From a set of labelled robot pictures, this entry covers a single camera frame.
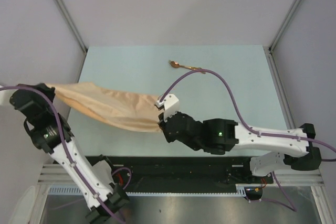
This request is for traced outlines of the peach satin napkin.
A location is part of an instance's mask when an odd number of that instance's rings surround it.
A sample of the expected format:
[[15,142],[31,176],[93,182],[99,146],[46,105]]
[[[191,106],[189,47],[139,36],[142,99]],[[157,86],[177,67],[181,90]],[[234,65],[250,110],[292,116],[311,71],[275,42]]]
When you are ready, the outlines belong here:
[[56,97],[66,105],[107,125],[134,132],[161,132],[155,95],[110,90],[92,82],[46,86],[55,88]]

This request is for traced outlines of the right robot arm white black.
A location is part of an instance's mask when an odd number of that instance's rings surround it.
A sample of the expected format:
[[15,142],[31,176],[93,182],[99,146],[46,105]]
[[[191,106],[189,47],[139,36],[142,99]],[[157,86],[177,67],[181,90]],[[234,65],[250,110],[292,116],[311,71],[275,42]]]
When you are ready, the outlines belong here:
[[257,128],[253,133],[253,127],[247,129],[234,120],[200,122],[182,112],[168,117],[161,113],[158,118],[167,142],[179,141],[194,151],[213,155],[245,149],[266,151],[265,155],[252,157],[242,169],[243,179],[249,183],[278,169],[317,170],[322,162],[319,148],[307,140],[315,136],[312,124],[287,131]]

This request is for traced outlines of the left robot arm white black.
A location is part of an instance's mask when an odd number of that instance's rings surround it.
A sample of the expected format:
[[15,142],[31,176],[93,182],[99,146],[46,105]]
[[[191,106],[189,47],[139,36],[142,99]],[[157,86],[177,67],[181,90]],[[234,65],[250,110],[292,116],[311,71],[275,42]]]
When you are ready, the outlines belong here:
[[114,181],[116,169],[103,156],[91,165],[73,135],[67,121],[53,105],[55,88],[44,83],[1,87],[1,105],[10,105],[25,116],[24,129],[33,145],[60,164],[80,189],[90,212],[89,223],[104,223],[114,218],[128,202],[122,186]]

